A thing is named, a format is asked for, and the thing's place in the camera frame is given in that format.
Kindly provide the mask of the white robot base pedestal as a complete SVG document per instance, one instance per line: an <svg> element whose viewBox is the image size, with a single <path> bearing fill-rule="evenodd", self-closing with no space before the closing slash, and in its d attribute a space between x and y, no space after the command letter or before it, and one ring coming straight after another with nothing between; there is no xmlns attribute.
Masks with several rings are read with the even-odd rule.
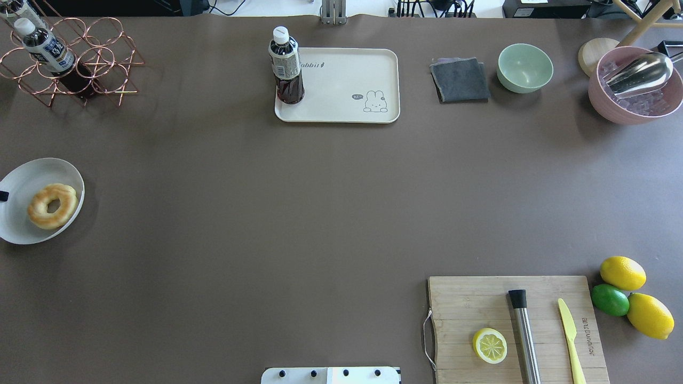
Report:
<svg viewBox="0 0 683 384"><path fill-rule="evenodd" d="M401 383L399 367L388 365L341 367L272 367L261 383Z"/></svg>

